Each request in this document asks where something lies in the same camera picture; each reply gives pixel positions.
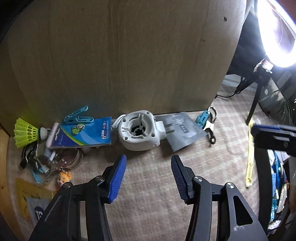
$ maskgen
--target bright light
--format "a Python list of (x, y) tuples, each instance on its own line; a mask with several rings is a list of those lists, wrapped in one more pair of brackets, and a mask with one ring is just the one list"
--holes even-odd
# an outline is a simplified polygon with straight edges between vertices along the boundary
[(263, 47), (270, 61), (283, 68), (293, 65), (296, 62), (294, 21), (275, 0), (258, 0), (257, 15)]

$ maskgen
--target metal pivot screw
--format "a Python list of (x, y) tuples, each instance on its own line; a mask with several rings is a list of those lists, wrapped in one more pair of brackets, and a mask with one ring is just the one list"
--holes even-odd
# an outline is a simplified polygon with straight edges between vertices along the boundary
[(103, 177), (103, 176), (96, 176), (94, 179), (95, 179), (97, 182), (101, 182), (101, 181), (104, 180), (104, 177)]
[(235, 185), (233, 183), (226, 183), (226, 186), (228, 188), (234, 188), (235, 187)]
[(63, 184), (64, 188), (69, 188), (71, 186), (71, 182), (66, 182)]
[(195, 176), (193, 179), (194, 179), (194, 181), (196, 181), (198, 183), (200, 183), (202, 181), (202, 177), (200, 177), (200, 176)]

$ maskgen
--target yellow stick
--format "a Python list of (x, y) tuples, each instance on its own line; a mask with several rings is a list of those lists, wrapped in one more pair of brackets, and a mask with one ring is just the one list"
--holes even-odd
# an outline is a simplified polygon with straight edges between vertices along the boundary
[(251, 118), (248, 126), (249, 131), (249, 153), (248, 153), (248, 164), (247, 164), (247, 171), (246, 171), (246, 187), (252, 186), (252, 173), (253, 173), (253, 166), (254, 166), (254, 138), (251, 134), (251, 128), (253, 126), (253, 118)]

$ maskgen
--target yellow shuttlecock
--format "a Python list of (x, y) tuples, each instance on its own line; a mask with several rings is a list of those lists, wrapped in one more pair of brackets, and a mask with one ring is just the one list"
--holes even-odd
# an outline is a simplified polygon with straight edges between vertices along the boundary
[(44, 127), (36, 128), (21, 118), (17, 119), (14, 133), (15, 145), (18, 148), (26, 146), (36, 140), (45, 140), (48, 136), (48, 131)]

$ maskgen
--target wooden panel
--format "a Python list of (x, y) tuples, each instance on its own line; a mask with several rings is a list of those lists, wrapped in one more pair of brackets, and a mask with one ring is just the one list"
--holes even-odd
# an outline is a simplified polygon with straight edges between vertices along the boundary
[[(51, 127), (84, 105), (94, 117), (203, 110), (227, 72), (245, 6), (36, 0), (6, 35), (9, 60), (36, 125)], [(3, 123), (9, 133), (13, 124)]]
[(20, 89), (12, 69), (7, 41), (0, 44), (0, 122), (2, 126), (13, 135), (14, 123), (21, 117), (32, 124), (38, 124), (32, 116), (25, 97)]
[(9, 136), (0, 127), (0, 212), (14, 235), (23, 240), (7, 188), (6, 156)]

